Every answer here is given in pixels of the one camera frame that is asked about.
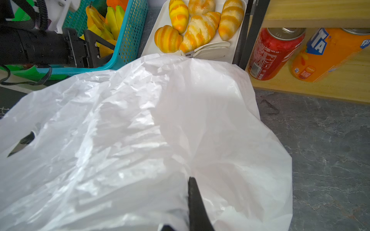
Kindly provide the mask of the white serving tongs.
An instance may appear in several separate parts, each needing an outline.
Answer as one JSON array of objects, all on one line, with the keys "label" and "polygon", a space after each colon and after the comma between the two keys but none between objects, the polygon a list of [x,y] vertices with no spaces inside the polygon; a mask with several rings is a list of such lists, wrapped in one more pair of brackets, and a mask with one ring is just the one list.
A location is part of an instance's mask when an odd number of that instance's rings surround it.
[{"label": "white serving tongs", "polygon": [[214,60],[225,57],[228,54],[230,43],[227,41],[219,41],[214,43],[208,43],[193,51],[184,53],[178,50],[173,55],[183,56],[187,58],[207,59]]}]

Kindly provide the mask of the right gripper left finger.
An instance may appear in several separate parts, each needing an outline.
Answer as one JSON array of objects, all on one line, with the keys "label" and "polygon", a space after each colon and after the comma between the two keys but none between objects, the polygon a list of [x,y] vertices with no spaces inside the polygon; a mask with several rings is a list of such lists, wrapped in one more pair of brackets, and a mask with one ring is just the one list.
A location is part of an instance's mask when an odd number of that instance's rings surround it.
[{"label": "right gripper left finger", "polygon": [[161,231],[175,231],[170,225],[164,225]]}]

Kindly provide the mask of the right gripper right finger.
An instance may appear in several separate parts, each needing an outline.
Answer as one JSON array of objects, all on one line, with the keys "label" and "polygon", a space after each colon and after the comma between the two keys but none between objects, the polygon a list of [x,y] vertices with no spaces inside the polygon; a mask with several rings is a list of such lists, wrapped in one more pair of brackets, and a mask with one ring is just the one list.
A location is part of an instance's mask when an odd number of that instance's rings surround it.
[{"label": "right gripper right finger", "polygon": [[190,231],[215,231],[209,220],[197,181],[194,177],[188,180],[188,208]]}]

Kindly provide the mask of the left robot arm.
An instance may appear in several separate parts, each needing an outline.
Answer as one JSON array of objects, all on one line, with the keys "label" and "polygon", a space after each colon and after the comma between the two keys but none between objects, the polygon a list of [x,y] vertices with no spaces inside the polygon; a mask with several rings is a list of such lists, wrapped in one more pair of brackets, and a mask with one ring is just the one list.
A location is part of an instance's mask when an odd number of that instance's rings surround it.
[{"label": "left robot arm", "polygon": [[50,31],[45,1],[36,1],[34,5],[27,1],[1,1],[1,67],[7,72],[1,85],[13,85],[8,82],[9,65],[31,64],[48,68],[41,80],[27,82],[31,86],[48,81],[53,65],[100,67],[112,57],[110,54],[103,57],[101,47],[115,49],[114,44],[90,30],[84,31],[83,39],[72,28],[64,28],[61,34]]}]

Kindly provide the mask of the white bread tray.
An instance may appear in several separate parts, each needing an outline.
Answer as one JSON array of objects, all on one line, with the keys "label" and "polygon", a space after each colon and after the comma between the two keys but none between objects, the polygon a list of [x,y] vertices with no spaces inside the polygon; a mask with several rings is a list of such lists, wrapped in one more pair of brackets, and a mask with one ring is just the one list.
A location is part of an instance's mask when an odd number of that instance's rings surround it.
[{"label": "white bread tray", "polygon": [[[155,24],[151,30],[151,33],[147,39],[145,47],[141,52],[141,56],[146,56],[149,54],[162,54],[161,50],[155,44],[155,32],[165,26],[171,25],[171,20],[169,17],[169,1],[165,1],[159,15],[156,19]],[[205,60],[216,60],[221,62],[233,63],[235,52],[238,49],[239,37],[241,34],[241,30],[243,28],[243,24],[238,28],[234,36],[228,40],[223,41],[217,32],[214,38],[206,45],[197,48],[194,51],[190,51],[188,53],[184,53],[182,51],[177,51],[173,53],[174,55],[185,56],[188,58],[197,58],[197,59],[205,59]]]}]

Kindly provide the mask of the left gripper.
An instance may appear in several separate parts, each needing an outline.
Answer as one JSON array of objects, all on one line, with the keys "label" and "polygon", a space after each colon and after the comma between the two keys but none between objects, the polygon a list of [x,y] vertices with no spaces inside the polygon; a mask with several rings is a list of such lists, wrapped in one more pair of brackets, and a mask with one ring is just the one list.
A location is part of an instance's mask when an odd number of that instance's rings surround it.
[{"label": "left gripper", "polygon": [[63,65],[77,68],[96,68],[112,57],[102,56],[100,48],[115,49],[90,30],[81,39],[72,28],[64,28],[63,33],[49,31],[48,10],[45,1],[36,1],[31,6],[27,1],[17,1],[17,5],[30,19],[17,22],[17,64]]}]

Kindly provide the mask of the orange soda can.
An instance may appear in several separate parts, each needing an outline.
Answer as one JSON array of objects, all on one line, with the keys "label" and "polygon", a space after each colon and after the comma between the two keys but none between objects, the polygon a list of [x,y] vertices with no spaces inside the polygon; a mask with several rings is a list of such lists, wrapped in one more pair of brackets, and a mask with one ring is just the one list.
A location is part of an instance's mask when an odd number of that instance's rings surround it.
[{"label": "orange soda can", "polygon": [[317,82],[369,45],[369,28],[320,28],[292,61],[291,73]]}]

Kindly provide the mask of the croissant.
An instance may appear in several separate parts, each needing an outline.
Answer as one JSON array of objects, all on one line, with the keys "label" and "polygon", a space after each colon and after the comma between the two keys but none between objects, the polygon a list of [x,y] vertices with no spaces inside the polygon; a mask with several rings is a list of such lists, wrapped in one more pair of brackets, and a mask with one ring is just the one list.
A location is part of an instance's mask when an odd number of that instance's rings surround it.
[{"label": "croissant", "polygon": [[208,12],[205,15],[193,16],[179,50],[188,53],[208,44],[216,34],[220,19],[221,14],[219,12]]},{"label": "croissant", "polygon": [[235,35],[244,18],[243,1],[227,0],[223,5],[218,32],[223,41],[229,41]]},{"label": "croissant", "polygon": [[188,6],[182,0],[170,0],[169,17],[173,28],[183,34],[188,26]]},{"label": "croissant", "polygon": [[179,50],[183,37],[172,26],[165,25],[155,32],[154,41],[161,52],[169,54]]},{"label": "croissant", "polygon": [[215,8],[215,0],[190,0],[188,4],[189,14],[191,16],[214,12]]}]

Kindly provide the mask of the green plastic basket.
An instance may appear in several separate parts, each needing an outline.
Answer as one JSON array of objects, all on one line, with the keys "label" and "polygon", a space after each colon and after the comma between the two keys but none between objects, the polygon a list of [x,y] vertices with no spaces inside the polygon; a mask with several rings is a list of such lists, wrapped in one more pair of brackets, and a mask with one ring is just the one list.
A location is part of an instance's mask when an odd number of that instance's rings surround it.
[{"label": "green plastic basket", "polygon": [[[31,6],[36,1],[27,1]],[[80,7],[80,1],[45,1],[48,10],[49,31],[63,33],[63,25],[69,12]],[[1,69],[9,69],[11,74],[28,80],[40,81],[44,74],[40,68],[53,71],[63,65],[17,64],[17,22],[27,21],[30,17],[17,5],[17,1],[1,1]]]}]

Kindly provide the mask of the croissant front left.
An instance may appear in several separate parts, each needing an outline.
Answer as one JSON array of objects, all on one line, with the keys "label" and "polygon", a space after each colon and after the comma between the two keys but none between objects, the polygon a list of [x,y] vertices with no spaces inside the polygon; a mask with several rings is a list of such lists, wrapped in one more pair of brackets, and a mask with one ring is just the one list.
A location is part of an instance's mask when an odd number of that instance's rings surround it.
[{"label": "croissant front left", "polygon": [[154,41],[161,52],[169,54],[179,50],[183,37],[172,26],[165,25],[155,32]]}]

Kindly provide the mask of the banana bunch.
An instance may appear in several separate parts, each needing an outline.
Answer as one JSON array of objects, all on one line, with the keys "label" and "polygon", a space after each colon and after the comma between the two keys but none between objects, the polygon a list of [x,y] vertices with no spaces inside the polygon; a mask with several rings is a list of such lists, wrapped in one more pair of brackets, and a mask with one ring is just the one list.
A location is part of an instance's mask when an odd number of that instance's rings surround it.
[{"label": "banana bunch", "polygon": [[107,42],[116,45],[125,11],[121,6],[108,7],[106,1],[91,1],[85,8],[87,29]]}]

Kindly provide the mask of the red soda can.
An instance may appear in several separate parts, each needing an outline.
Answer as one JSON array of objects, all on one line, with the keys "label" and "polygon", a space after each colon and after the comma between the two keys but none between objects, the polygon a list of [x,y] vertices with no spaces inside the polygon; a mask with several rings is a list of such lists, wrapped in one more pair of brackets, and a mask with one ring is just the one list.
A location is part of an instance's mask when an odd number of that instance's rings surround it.
[{"label": "red soda can", "polygon": [[257,80],[270,80],[302,44],[305,28],[263,28],[253,48],[249,74]]}]

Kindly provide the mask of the white plastic grocery bag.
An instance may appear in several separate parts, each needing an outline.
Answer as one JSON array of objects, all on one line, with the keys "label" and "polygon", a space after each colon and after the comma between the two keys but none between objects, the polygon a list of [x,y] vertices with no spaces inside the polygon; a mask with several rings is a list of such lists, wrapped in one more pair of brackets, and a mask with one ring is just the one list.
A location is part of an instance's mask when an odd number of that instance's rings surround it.
[{"label": "white plastic grocery bag", "polygon": [[1,230],[286,231],[292,158],[246,71],[152,54],[24,96],[1,119]]}]

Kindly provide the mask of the croissant far left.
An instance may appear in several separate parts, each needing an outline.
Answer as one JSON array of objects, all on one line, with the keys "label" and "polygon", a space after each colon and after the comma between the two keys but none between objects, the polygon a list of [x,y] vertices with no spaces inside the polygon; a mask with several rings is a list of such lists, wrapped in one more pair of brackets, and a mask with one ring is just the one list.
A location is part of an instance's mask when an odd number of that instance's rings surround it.
[{"label": "croissant far left", "polygon": [[183,34],[188,26],[188,6],[182,0],[170,0],[169,17],[173,28]]}]

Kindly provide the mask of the orange fruit back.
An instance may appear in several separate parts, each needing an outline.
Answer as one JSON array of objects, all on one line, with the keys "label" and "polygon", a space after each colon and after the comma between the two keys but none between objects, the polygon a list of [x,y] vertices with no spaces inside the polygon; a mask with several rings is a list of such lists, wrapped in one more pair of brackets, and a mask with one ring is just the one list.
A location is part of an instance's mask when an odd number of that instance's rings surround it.
[{"label": "orange fruit back", "polygon": [[129,0],[106,0],[108,7],[116,8],[116,6],[121,6],[124,11],[127,9]]}]

